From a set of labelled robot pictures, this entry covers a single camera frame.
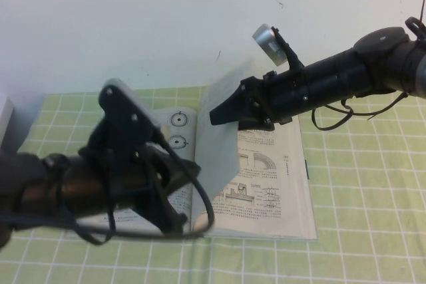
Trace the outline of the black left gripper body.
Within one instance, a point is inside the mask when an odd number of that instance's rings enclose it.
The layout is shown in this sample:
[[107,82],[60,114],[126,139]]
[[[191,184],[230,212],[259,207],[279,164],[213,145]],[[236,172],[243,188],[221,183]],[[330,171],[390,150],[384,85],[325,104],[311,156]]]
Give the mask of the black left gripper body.
[[154,146],[79,150],[79,210],[166,210],[166,153]]

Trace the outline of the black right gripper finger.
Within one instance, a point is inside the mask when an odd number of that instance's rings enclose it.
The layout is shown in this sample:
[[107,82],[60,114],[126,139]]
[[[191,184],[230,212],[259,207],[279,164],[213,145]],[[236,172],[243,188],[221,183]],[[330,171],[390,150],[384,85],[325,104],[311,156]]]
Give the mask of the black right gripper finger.
[[211,125],[253,120],[254,115],[250,110],[246,95],[246,86],[241,84],[224,102],[210,111]]
[[262,130],[266,132],[271,132],[275,130],[275,126],[272,122],[262,122],[257,121],[256,119],[248,119],[248,120],[239,120],[238,121],[238,130]]

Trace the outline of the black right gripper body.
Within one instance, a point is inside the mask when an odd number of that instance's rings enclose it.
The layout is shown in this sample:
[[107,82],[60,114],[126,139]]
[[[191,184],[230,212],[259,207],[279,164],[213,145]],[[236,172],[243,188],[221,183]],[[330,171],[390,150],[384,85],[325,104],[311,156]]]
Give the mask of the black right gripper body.
[[289,118],[308,111],[307,68],[286,72],[267,72],[257,78],[240,81],[238,89],[238,124],[283,124]]

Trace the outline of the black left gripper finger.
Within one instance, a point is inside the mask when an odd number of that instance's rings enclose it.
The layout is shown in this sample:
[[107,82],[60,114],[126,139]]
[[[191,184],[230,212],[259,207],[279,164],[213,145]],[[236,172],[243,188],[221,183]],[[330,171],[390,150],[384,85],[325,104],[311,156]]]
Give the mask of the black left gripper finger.
[[154,168],[166,195],[192,183],[184,170],[166,152],[154,151]]
[[178,213],[164,194],[152,193],[135,200],[132,209],[165,235],[182,235],[187,216]]

